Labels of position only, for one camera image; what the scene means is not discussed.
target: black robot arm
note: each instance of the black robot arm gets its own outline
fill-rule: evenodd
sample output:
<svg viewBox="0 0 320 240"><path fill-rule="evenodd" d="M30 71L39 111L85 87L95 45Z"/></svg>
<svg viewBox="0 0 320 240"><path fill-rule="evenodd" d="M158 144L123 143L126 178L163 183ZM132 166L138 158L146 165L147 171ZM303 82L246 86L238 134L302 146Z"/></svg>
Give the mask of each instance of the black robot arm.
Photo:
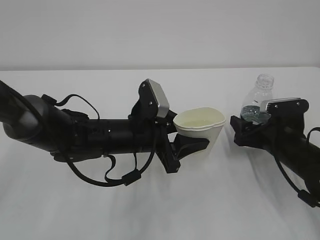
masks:
<svg viewBox="0 0 320 240"><path fill-rule="evenodd" d="M265 124L254 125L236 116L230 124L235 131L234 142L268 151L299 198L311 207L320 206L320 148L309 143L304 135L304 113L309 109L305 99L286 98L264 101L260 111L271 115ZM300 176L309 191L299 190L289 179L281 163Z"/></svg>
<svg viewBox="0 0 320 240"><path fill-rule="evenodd" d="M89 119L85 113L56 107L77 96L75 94L57 103L47 95L22 97L1 82L0 121L8 137L48 151L56 161L67 162L69 166L101 156L112 160L114 154L151 152L148 163L127 176L128 181L121 182L125 185L141 177L153 154L157 154L167 173L176 173L180 160L204 150L209 140L176 134L174 142L170 142L168 134L177 131L173 123L177 114L169 109L161 86L147 79L141 83L138 93L139 100L128 119Z"/></svg>

